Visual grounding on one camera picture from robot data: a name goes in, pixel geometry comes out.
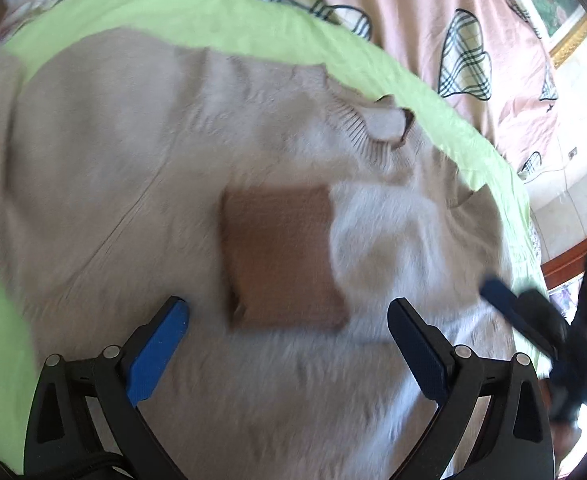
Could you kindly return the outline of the gold framed picture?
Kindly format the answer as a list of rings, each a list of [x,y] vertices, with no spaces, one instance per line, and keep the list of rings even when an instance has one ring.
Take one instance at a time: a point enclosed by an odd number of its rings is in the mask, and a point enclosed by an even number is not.
[[[587,13],[578,0],[532,0],[548,36],[548,51],[556,68],[587,38]]]

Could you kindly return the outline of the wooden door frame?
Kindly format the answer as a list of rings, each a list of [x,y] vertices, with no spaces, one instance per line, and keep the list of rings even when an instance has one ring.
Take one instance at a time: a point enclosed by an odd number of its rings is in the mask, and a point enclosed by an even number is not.
[[[546,287],[552,290],[583,273],[586,257],[587,237],[578,245],[545,262],[542,271]]]

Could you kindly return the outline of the pink plaid-heart quilt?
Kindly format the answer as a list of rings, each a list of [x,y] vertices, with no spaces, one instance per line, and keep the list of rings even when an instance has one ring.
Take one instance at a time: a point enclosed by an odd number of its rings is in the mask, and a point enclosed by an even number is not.
[[[554,64],[522,0],[261,0],[381,47],[489,140],[522,180],[556,125]]]

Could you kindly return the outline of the light green bed sheet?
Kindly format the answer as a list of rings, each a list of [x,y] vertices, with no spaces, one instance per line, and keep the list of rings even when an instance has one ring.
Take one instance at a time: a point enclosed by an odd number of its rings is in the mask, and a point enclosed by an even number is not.
[[[544,286],[523,183],[486,138],[379,47],[288,6],[259,0],[65,0],[24,26],[6,48],[32,76],[70,44],[120,26],[180,46],[323,64],[331,76],[365,96],[392,94],[414,110],[431,141],[458,164],[470,186],[491,188],[503,217],[514,289]],[[36,364],[27,326],[0,284],[0,461],[11,470],[21,467],[34,388]]]

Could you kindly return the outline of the beige knit sweater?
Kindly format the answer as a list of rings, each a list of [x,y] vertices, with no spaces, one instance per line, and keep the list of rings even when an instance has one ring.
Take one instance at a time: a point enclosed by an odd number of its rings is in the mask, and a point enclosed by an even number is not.
[[[320,186],[343,330],[232,330],[225,192]],[[514,353],[479,297],[510,276],[499,207],[392,96],[111,29],[26,78],[0,48],[0,274],[38,356],[95,356],[171,295],[193,322],[142,411],[190,479],[386,479],[432,415],[387,326]]]

